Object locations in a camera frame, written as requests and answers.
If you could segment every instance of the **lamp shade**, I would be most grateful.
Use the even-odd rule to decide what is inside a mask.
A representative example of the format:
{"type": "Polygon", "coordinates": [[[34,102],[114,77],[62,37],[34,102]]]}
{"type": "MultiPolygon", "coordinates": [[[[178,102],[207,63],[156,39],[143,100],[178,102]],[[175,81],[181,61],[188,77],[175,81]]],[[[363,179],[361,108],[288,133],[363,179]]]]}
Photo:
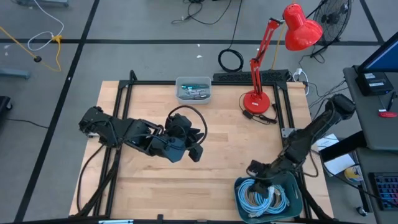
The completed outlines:
{"type": "Polygon", "coordinates": [[[317,22],[306,19],[299,4],[288,5],[284,11],[284,19],[289,28],[285,36],[287,50],[306,49],[322,36],[322,27],[317,22]]]}

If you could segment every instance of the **black keyboard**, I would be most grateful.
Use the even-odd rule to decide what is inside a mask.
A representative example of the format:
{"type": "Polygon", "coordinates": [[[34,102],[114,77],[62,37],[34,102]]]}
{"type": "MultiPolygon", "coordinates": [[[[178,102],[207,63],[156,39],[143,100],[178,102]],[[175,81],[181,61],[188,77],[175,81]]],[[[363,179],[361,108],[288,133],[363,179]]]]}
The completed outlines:
{"type": "MultiPolygon", "coordinates": [[[[267,82],[286,82],[289,76],[287,69],[260,71],[263,83],[267,82]]],[[[252,82],[250,72],[215,73],[214,81],[221,82],[252,82]]]]}
{"type": "Polygon", "coordinates": [[[397,206],[378,200],[381,210],[398,210],[398,173],[370,173],[374,191],[384,200],[397,206]]]}

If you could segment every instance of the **lamp base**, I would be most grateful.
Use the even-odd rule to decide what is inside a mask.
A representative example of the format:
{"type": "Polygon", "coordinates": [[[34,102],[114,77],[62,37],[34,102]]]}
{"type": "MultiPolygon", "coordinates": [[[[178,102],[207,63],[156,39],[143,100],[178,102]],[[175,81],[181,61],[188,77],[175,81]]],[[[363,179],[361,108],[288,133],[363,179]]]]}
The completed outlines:
{"type": "Polygon", "coordinates": [[[260,96],[254,94],[254,90],[252,90],[245,94],[243,98],[243,106],[252,114],[262,114],[269,108],[269,98],[264,92],[261,93],[260,98],[260,96]]]}

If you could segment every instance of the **blue basket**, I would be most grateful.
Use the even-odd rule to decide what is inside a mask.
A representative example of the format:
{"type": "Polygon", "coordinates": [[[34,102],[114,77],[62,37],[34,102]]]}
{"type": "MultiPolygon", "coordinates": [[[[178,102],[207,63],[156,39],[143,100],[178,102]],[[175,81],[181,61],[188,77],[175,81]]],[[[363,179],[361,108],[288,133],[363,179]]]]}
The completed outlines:
{"type": "Polygon", "coordinates": [[[260,217],[249,218],[249,214],[245,210],[243,210],[241,204],[238,202],[238,187],[247,179],[250,179],[250,177],[240,177],[236,179],[234,185],[236,207],[238,208],[239,216],[245,223],[255,224],[271,222],[300,215],[301,211],[303,210],[302,196],[299,187],[297,186],[295,177],[291,173],[288,173],[286,181],[281,184],[281,186],[285,189],[286,197],[288,198],[290,203],[289,206],[285,208],[285,210],[280,214],[265,214],[260,217]]]}

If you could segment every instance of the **lamp arm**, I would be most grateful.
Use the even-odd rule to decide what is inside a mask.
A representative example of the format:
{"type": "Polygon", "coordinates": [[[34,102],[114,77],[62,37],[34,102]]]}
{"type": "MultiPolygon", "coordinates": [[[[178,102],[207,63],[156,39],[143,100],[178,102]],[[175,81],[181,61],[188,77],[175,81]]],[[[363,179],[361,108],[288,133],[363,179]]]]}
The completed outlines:
{"type": "Polygon", "coordinates": [[[262,59],[264,59],[264,56],[266,54],[266,51],[269,46],[269,42],[271,41],[274,31],[283,23],[284,23],[284,21],[280,21],[280,20],[273,19],[273,18],[270,18],[268,20],[267,29],[262,38],[261,45],[260,45],[259,51],[257,53],[257,56],[250,60],[251,78],[253,80],[254,93],[257,96],[259,96],[260,98],[261,98],[261,93],[262,93],[262,84],[261,84],[261,76],[260,76],[260,67],[261,67],[262,59]]]}

